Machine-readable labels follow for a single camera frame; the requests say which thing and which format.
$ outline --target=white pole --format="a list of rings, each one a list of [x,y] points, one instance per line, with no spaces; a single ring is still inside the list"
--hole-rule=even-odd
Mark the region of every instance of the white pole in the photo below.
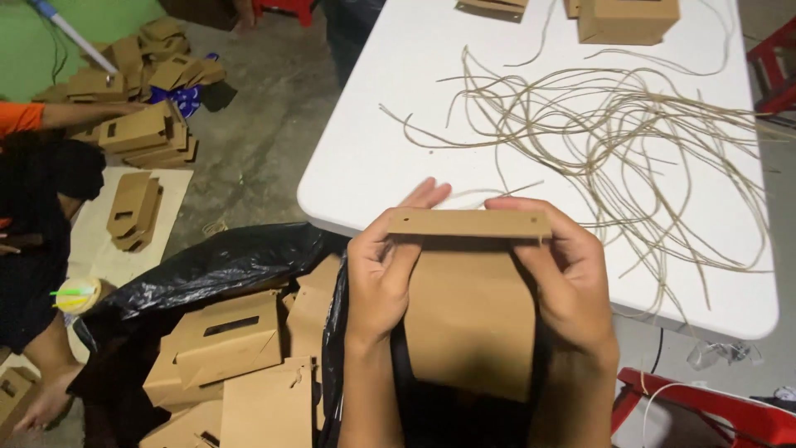
[[[44,0],[30,0],[30,1],[35,5],[35,7],[38,10],[41,11],[42,14],[44,14],[45,17],[52,20],[54,24],[58,25],[58,27],[64,31],[64,33],[66,33],[69,37],[71,37],[72,40],[75,41],[75,43],[79,45],[84,52],[86,52],[86,54],[91,56],[92,59],[94,59],[94,61],[97,62],[97,64],[101,65],[103,69],[105,69],[109,73],[118,72],[116,67],[114,67],[113,64],[108,62],[108,60],[105,59],[105,56],[100,54],[100,52],[98,52],[91,44],[89,44],[85,39],[83,39],[83,37],[80,36],[80,34],[77,33],[77,31],[75,31],[75,29],[72,28],[72,26],[69,25],[64,20],[64,18],[61,17],[60,14],[58,14],[58,11],[56,11],[56,9],[53,8],[49,3],[45,2]]]

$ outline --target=red plastic stool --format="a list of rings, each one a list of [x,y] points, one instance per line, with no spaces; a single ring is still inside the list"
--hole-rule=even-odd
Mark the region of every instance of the red plastic stool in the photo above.
[[[784,73],[777,52],[796,52],[796,17],[777,29],[766,40],[747,53],[747,61],[757,74],[763,98],[755,104],[756,112],[778,114],[794,110],[796,104],[796,73]],[[789,128],[796,128],[796,121],[776,115],[762,116]]]
[[[303,27],[312,25],[312,0],[252,0],[256,17],[263,17],[263,8],[278,8],[298,16]]]
[[[616,378],[625,383],[625,386],[614,401],[614,410],[611,413],[612,434],[619,429],[644,395],[640,371],[625,367]],[[650,396],[671,383],[676,382],[644,374],[644,384]],[[779,409],[694,387],[669,387],[661,391],[655,399],[695,411],[712,429],[731,442],[732,448],[760,448],[766,445],[796,443],[796,417]],[[727,436],[720,424],[705,413],[727,419],[732,424],[732,431],[736,436],[734,438]]]

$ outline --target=black plastic bag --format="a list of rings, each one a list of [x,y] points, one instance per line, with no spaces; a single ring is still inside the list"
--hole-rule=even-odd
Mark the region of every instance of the black plastic bag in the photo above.
[[[348,307],[346,254],[341,260],[323,333],[322,380],[326,421],[318,440],[318,447],[322,448],[335,448],[340,435]],[[527,403],[518,403],[493,397],[475,397],[451,387],[417,380],[412,374],[404,322],[401,321],[392,331],[390,344],[405,445],[525,447],[530,419],[544,385],[550,355],[546,332],[547,328],[537,313],[530,399]]]
[[[231,289],[310,272],[346,243],[347,238],[306,222],[227,230],[102,300],[76,325],[95,350],[69,387],[86,404],[85,446],[137,446],[169,418],[152,407],[142,385],[160,338],[182,315],[224,300],[220,294]]]

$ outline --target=foot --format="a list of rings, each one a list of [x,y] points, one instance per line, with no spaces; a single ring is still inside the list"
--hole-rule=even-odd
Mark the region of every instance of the foot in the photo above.
[[[77,364],[50,377],[42,376],[38,397],[28,408],[25,417],[14,427],[14,432],[43,430],[64,412],[72,397],[66,393],[66,388],[81,370],[83,370],[83,364]]]

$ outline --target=green wall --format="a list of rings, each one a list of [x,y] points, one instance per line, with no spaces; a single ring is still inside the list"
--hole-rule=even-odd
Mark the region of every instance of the green wall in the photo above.
[[[88,41],[114,41],[164,14],[157,0],[50,0],[50,4]],[[68,45],[68,59],[57,80],[66,81],[85,62],[72,40],[60,34]],[[26,101],[47,88],[52,84],[54,57],[53,39],[33,7],[25,0],[0,0],[0,96]]]

